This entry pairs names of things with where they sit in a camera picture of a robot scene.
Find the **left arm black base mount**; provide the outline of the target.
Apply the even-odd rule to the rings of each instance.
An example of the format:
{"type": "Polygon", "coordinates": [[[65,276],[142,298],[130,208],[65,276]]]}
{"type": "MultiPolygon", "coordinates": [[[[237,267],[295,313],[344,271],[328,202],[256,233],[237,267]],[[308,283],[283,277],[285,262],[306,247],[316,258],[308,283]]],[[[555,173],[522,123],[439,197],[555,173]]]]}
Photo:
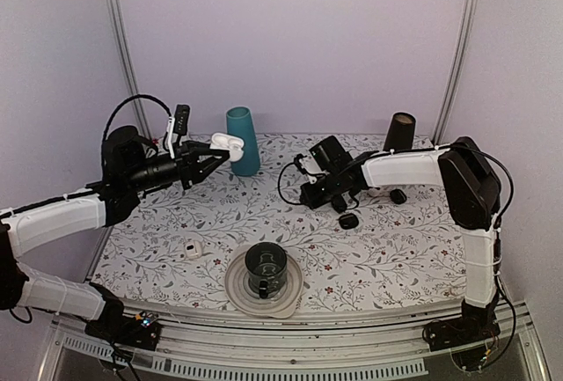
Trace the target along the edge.
{"type": "Polygon", "coordinates": [[[141,311],[126,316],[119,307],[104,309],[98,319],[86,322],[84,333],[113,345],[155,351],[162,325],[155,312],[141,311]]]}

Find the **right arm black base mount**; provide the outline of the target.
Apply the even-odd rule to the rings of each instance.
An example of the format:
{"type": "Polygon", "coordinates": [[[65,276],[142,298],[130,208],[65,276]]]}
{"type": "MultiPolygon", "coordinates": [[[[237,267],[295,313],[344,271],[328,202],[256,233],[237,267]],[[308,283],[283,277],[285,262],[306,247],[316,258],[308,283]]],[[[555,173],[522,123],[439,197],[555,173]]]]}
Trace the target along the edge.
{"type": "Polygon", "coordinates": [[[462,302],[459,317],[427,323],[422,330],[422,339],[431,351],[438,351],[492,339],[500,333],[492,307],[479,308],[462,302]]]}

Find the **white earbuds charging case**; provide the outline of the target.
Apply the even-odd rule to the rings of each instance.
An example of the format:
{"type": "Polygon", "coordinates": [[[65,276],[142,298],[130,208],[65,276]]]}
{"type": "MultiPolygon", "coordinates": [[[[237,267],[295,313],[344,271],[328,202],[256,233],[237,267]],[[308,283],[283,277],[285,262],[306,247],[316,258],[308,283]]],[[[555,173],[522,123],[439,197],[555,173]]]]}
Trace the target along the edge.
{"type": "Polygon", "coordinates": [[[229,152],[229,161],[237,162],[244,156],[245,141],[237,136],[224,133],[214,133],[211,136],[210,148],[229,152]]]}

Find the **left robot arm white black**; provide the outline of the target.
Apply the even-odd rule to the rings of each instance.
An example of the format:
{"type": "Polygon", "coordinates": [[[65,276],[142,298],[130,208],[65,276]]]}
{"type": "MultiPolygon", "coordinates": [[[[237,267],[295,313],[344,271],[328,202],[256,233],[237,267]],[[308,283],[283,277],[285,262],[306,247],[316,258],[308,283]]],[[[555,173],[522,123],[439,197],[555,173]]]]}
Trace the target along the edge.
{"type": "Polygon", "coordinates": [[[1,213],[1,308],[37,308],[95,320],[113,341],[131,331],[123,303],[94,283],[75,283],[18,263],[29,251],[59,238],[125,221],[146,194],[179,181],[184,189],[204,181],[227,161],[244,155],[242,139],[215,133],[210,143],[170,143],[166,153],[147,156],[156,145],[127,125],[102,143],[103,178],[72,194],[1,213]]]}

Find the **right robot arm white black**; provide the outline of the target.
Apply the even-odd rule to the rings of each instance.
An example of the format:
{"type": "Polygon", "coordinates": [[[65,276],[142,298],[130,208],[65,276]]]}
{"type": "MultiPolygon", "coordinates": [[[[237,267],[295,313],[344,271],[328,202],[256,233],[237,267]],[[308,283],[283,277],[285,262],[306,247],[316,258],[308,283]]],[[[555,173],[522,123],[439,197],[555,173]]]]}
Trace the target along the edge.
{"type": "Polygon", "coordinates": [[[481,310],[497,296],[501,265],[501,180],[492,157],[468,136],[454,143],[417,150],[367,151],[352,157],[335,136],[329,136],[294,163],[308,179],[300,204],[317,209],[345,194],[377,187],[436,186],[444,190],[450,217],[464,241],[464,302],[473,307],[455,324],[455,335],[473,342],[489,326],[481,310]]]}

